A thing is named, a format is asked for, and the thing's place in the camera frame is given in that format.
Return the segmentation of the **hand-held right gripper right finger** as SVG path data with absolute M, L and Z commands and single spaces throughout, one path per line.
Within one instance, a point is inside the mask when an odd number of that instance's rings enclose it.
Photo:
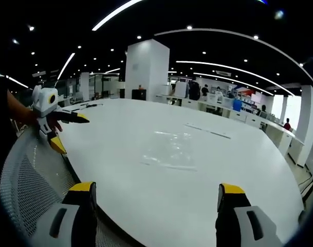
M 275 223 L 252 206 L 238 186 L 221 183 L 218 190 L 217 246 L 282 246 Z

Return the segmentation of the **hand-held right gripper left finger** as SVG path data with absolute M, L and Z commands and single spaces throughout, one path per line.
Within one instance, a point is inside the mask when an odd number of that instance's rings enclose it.
M 36 223 L 32 246 L 95 246 L 97 232 L 96 183 L 72 186 L 61 203 Z

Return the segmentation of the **person's left hand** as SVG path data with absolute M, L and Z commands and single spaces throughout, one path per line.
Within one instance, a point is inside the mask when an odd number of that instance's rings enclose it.
M 55 131 L 60 131 L 60 132 L 63 131 L 61 125 L 53 117 L 48 116 L 47 117 L 47 122 L 48 122 L 48 125 L 49 125 L 49 127 L 51 128 L 52 131 L 54 131 L 54 132 Z

